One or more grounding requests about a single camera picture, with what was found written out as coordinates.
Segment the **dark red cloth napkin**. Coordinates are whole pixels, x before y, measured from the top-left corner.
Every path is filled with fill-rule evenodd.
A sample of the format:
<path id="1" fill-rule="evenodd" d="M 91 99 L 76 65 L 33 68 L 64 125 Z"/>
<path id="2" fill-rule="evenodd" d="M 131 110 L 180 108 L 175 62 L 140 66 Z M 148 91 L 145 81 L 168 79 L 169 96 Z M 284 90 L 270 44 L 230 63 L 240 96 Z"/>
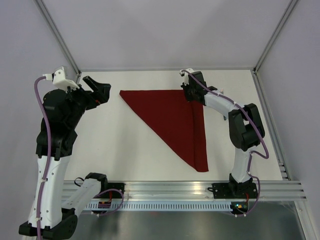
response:
<path id="1" fill-rule="evenodd" d="M 208 172 L 204 109 L 183 90 L 121 90 L 121 98 L 186 164 Z"/>

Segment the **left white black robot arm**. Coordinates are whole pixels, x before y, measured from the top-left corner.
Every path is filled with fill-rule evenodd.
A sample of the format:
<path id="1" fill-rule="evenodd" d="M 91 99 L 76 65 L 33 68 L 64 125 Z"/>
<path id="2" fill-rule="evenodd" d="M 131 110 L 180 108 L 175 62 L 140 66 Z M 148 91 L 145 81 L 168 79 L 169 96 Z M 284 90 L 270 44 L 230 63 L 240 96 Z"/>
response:
<path id="1" fill-rule="evenodd" d="M 90 90 L 71 82 L 37 98 L 43 115 L 36 138 L 38 179 L 28 220 L 19 226 L 22 236 L 67 240 L 74 234 L 87 204 L 95 196 L 104 198 L 109 193 L 106 175 L 91 172 L 76 192 L 62 201 L 65 174 L 78 136 L 76 127 L 85 111 L 108 102 L 112 87 L 90 76 L 83 80 Z"/>

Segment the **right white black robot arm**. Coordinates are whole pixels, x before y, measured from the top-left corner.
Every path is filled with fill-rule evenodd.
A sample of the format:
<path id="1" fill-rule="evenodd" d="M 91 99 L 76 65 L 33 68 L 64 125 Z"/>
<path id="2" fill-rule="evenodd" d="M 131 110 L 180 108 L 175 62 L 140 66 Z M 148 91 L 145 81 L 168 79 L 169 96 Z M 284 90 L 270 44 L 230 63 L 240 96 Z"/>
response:
<path id="1" fill-rule="evenodd" d="M 234 165 L 227 183 L 213 183 L 208 191 L 215 199 L 256 199 L 259 184 L 251 174 L 253 154 L 262 145 L 264 159 L 269 152 L 264 142 L 265 129 L 258 107 L 253 104 L 240 104 L 226 96 L 223 90 L 207 86 L 201 71 L 191 68 L 182 69 L 181 85 L 187 101 L 196 101 L 203 106 L 216 110 L 228 121 L 229 138 L 235 147 Z"/>

